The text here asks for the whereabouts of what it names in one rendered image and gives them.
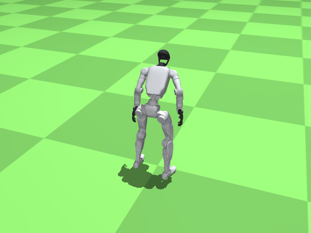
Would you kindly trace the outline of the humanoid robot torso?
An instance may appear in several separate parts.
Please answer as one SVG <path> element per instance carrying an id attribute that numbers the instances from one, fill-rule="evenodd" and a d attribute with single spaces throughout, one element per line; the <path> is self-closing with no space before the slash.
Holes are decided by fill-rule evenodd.
<path id="1" fill-rule="evenodd" d="M 148 69 L 146 78 L 146 94 L 150 97 L 148 103 L 144 105 L 143 114 L 148 117 L 156 117 L 160 109 L 158 100 L 166 93 L 170 81 L 169 67 L 151 66 Z"/>

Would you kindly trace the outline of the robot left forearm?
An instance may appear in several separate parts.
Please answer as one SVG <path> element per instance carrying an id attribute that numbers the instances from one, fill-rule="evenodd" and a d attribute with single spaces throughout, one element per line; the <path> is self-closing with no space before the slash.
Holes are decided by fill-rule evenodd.
<path id="1" fill-rule="evenodd" d="M 134 92 L 134 108 L 140 105 L 141 94 Z"/>

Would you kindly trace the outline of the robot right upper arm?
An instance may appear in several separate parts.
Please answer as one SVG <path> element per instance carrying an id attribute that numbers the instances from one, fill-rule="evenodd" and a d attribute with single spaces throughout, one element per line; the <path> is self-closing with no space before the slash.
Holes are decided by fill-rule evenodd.
<path id="1" fill-rule="evenodd" d="M 169 69 L 169 76 L 171 77 L 173 84 L 175 86 L 174 93 L 176 96 L 182 95 L 183 91 L 181 88 L 181 82 L 176 70 Z"/>

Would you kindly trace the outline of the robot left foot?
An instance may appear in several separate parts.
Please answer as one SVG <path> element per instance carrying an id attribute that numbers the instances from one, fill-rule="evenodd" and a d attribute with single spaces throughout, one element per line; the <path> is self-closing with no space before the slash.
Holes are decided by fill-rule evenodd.
<path id="1" fill-rule="evenodd" d="M 139 165 L 142 163 L 143 160 L 144 160 L 144 154 L 141 154 L 141 156 L 140 156 L 140 161 L 139 161 L 139 162 L 138 162 L 138 160 L 135 161 L 133 167 L 134 167 L 134 168 L 138 168 Z"/>

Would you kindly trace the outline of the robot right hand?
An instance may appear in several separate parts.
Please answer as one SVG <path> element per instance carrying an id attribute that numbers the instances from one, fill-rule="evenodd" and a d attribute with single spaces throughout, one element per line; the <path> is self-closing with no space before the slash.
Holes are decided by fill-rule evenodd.
<path id="1" fill-rule="evenodd" d="M 180 121 L 178 122 L 178 126 L 181 126 L 183 124 L 183 111 L 181 109 L 178 109 L 178 114 L 180 115 Z"/>

